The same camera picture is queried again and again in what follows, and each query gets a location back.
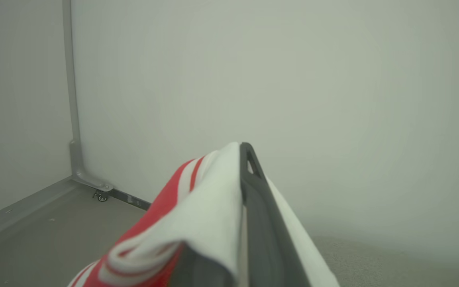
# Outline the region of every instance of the towel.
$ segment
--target towel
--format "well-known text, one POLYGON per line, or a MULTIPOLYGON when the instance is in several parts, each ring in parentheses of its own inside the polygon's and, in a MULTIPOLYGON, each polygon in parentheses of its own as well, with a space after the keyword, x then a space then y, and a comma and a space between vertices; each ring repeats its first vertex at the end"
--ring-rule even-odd
MULTIPOLYGON (((167 287, 185 244, 239 280, 242 216, 240 145, 184 163, 146 214, 69 287, 167 287)), ((308 233, 267 178, 312 286, 337 287, 308 233)))

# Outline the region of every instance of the wall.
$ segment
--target wall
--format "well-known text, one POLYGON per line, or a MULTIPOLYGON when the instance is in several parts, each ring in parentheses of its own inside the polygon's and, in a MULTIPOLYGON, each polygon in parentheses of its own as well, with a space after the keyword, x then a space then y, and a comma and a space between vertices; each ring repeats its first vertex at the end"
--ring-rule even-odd
POLYGON ((0 209, 71 175, 61 0, 0 0, 0 209))
POLYGON ((459 1, 74 1, 73 42, 118 189, 248 141, 312 235, 459 268, 459 1))

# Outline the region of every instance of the folded fabric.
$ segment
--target folded fabric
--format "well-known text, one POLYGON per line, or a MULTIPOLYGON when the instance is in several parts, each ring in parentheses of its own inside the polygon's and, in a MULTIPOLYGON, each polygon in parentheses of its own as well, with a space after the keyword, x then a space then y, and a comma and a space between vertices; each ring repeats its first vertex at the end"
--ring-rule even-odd
MULTIPOLYGON (((184 163, 150 209, 69 287, 167 287, 184 244, 239 278, 242 216, 237 142, 184 163)), ((308 233, 267 179, 312 286, 336 287, 308 233)))

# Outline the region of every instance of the metal bracket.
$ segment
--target metal bracket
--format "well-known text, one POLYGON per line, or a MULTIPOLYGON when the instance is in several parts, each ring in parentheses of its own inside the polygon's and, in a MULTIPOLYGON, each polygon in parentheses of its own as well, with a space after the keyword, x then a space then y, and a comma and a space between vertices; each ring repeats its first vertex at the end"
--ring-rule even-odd
POLYGON ((98 189, 99 191, 111 191, 113 189, 113 185, 89 174, 84 168, 84 163, 82 161, 82 149, 80 145, 79 131, 79 113, 77 109, 77 94, 75 92, 75 75, 73 67, 71 0, 63 0, 63 33, 65 40, 67 85, 69 87, 69 102, 73 134, 73 140, 70 143, 72 179, 78 183, 88 185, 88 187, 98 189))

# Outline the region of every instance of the concrete floor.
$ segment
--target concrete floor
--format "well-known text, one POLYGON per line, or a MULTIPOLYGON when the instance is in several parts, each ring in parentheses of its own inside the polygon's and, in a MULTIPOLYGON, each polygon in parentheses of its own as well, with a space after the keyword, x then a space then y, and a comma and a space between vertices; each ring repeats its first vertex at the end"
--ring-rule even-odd
POLYGON ((78 188, 0 235, 0 286, 65 287, 145 213, 78 188))

